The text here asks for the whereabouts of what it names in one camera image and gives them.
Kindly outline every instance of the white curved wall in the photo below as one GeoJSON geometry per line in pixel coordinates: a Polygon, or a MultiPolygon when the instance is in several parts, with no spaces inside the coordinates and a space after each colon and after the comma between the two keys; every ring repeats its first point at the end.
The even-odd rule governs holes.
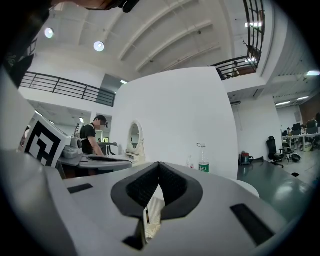
{"type": "Polygon", "coordinates": [[[123,85],[117,92],[110,141],[125,150],[130,124],[142,126],[146,160],[198,168],[206,143],[210,172],[236,179],[238,142],[229,98],[213,67],[162,72],[123,85]]]}

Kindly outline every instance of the man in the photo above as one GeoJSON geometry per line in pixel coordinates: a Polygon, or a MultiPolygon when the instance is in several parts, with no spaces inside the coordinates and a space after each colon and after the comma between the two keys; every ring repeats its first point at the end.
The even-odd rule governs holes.
{"type": "Polygon", "coordinates": [[[139,0],[32,0],[19,2],[19,7],[14,1],[6,1],[8,6],[1,6],[2,10],[14,10],[14,22],[3,26],[5,56],[2,62],[17,88],[32,64],[37,34],[49,18],[50,8],[63,2],[73,2],[88,10],[108,11],[119,7],[129,13],[139,0]]]}
{"type": "Polygon", "coordinates": [[[103,115],[98,115],[92,123],[82,127],[80,131],[80,138],[84,139],[82,141],[82,151],[84,154],[92,155],[94,151],[98,156],[105,156],[96,141],[95,130],[100,130],[101,126],[108,127],[107,119],[103,115]]]}

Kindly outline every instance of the gray floor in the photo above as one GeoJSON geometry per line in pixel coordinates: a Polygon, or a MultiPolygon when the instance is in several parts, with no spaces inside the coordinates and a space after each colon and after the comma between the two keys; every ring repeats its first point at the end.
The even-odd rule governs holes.
{"type": "Polygon", "coordinates": [[[260,198],[274,207],[288,222],[303,214],[314,192],[319,176],[320,150],[297,152],[301,162],[283,161],[279,168],[267,161],[239,166],[237,179],[258,191],[260,198]],[[298,178],[291,175],[298,173],[298,178]]]}

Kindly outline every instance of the white pillar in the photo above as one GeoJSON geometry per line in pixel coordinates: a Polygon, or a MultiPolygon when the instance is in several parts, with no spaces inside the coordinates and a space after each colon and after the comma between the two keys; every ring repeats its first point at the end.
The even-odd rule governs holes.
{"type": "Polygon", "coordinates": [[[92,123],[95,120],[96,116],[97,116],[97,112],[91,112],[90,123],[92,123]]]}

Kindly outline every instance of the desk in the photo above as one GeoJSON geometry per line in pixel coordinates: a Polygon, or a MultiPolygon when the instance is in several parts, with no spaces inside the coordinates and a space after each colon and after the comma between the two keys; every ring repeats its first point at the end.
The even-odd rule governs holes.
{"type": "Polygon", "coordinates": [[[291,139],[295,139],[295,138],[303,138],[303,151],[305,151],[305,138],[312,138],[312,137],[316,137],[316,136],[320,136],[320,133],[315,133],[315,134],[303,134],[303,135],[296,135],[296,136],[282,136],[283,139],[289,139],[290,143],[290,147],[291,147],[291,139]]]}

